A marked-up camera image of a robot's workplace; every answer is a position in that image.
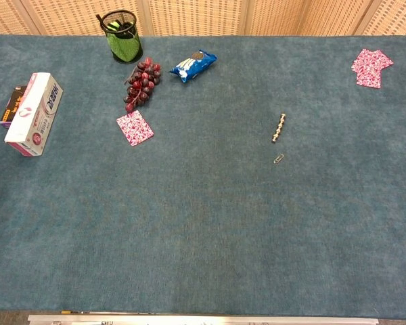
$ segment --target tissue box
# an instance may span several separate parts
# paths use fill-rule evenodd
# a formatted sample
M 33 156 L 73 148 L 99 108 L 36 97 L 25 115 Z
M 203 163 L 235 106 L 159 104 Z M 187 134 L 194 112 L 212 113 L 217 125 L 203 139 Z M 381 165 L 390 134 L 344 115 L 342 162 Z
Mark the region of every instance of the tissue box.
M 26 91 L 27 86 L 17 86 L 9 98 L 9 101 L 6 104 L 5 112 L 0 120 L 0 125 L 6 129 L 9 129 L 11 122 L 14 119 L 15 113 L 20 107 L 22 96 Z
M 5 142 L 23 156 L 42 155 L 62 94 L 50 73 L 32 74 Z

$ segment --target pink patterned card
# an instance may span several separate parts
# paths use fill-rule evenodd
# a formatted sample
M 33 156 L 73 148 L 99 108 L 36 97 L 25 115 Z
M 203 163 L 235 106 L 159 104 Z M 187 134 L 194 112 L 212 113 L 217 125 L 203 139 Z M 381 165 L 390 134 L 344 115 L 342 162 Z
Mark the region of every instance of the pink patterned card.
M 358 72 L 361 67 L 369 66 L 370 68 L 385 69 L 393 62 L 381 50 L 371 52 L 368 49 L 363 49 L 358 57 L 353 61 L 352 70 Z
M 154 136 L 154 132 L 150 129 L 150 126 L 138 110 L 119 117 L 117 124 L 119 124 L 119 127 L 122 129 L 123 134 L 132 147 Z
M 357 85 L 380 89 L 380 70 L 376 68 L 362 68 L 357 73 Z

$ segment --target white box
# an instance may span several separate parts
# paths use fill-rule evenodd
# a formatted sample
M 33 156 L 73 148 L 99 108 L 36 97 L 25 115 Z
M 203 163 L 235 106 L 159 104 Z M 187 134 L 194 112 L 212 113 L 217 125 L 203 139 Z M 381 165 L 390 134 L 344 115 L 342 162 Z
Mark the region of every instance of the white box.
M 32 74 L 5 142 L 24 156 L 42 155 L 62 94 L 50 73 Z

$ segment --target red grapes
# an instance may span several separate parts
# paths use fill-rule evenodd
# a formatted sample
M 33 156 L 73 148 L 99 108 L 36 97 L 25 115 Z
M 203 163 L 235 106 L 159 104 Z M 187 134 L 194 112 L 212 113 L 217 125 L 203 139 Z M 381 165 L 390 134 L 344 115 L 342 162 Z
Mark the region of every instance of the red grapes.
M 149 100 L 155 85 L 160 83 L 161 74 L 161 65 L 149 57 L 138 63 L 127 79 L 131 86 L 127 89 L 128 96 L 123 98 L 128 113 Z

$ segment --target silver paper clip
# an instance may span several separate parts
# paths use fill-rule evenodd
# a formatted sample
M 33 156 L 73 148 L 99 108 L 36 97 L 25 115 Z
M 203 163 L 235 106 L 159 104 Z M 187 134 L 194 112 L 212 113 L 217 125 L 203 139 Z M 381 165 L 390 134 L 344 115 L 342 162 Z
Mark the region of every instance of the silver paper clip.
M 283 158 L 284 158 L 284 154 L 280 154 L 277 158 L 275 158 L 275 159 L 273 160 L 273 163 L 274 163 L 274 164 L 277 164 L 277 163 L 279 163 L 280 161 L 282 161 Z

